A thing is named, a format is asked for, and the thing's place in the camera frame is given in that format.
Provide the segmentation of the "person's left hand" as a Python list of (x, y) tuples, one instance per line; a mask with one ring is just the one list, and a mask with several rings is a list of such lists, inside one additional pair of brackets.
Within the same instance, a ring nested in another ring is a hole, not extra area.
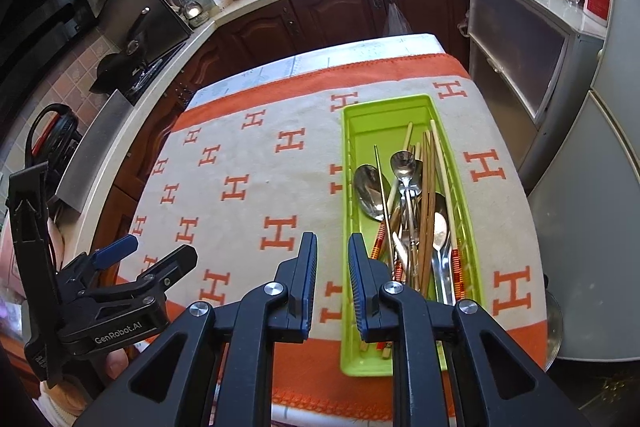
[[(129, 358), (124, 349), (109, 353), (104, 359), (103, 369), (98, 370), (98, 381), (106, 386), (114, 381), (129, 365)], [(87, 407), (88, 391), (81, 384), (78, 376), (64, 376), (62, 381), (53, 387), (47, 383), (40, 384), (42, 394), (65, 413), (79, 416)]]

